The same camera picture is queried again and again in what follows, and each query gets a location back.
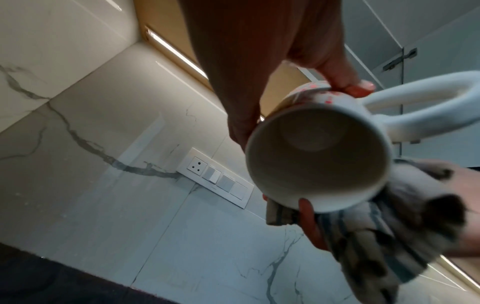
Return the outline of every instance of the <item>marble wall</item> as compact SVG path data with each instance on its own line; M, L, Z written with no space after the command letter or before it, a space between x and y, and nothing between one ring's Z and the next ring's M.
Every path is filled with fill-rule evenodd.
M176 173L191 147L250 180L215 95L134 44L0 133L0 242L180 303L358 303L257 188L240 209ZM399 302L464 289L431 270Z
M139 39L132 0L0 0L0 132Z

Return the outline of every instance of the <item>cabinet hinge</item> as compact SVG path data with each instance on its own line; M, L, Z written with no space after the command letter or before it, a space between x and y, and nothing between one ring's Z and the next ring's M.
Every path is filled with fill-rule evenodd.
M408 54L406 54L405 56L400 56L400 57L390 61L386 65L384 65L383 70L384 71L392 70L398 64L402 63L404 61L404 59L410 59L410 58L415 57L416 55L417 55L417 48L414 48L414 49L410 50L410 52Z

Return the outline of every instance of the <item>plaid cloth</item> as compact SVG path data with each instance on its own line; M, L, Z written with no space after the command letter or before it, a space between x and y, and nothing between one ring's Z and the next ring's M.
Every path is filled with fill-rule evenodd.
M453 172L398 159L371 201L316 215L328 248L357 299L395 303L398 288L457 241L465 226L461 198L442 183ZM268 200L268 225L298 224L298 211Z

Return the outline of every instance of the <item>mug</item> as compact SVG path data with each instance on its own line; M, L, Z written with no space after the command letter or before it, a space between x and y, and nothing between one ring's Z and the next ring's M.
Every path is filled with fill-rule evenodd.
M419 80L355 99L325 81L289 93L252 133L245 150L255 185L267 197L315 212L344 209L374 197L386 184L392 142L415 141L480 119L480 72ZM369 110L441 101L416 112Z

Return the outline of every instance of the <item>mug handle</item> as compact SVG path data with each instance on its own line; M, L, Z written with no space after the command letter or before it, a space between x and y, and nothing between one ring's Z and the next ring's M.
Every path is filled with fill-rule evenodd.
M359 100L368 110L443 101L408 114L373 116L385 126L393 142L415 141L454 131L480 120L480 71L418 80Z

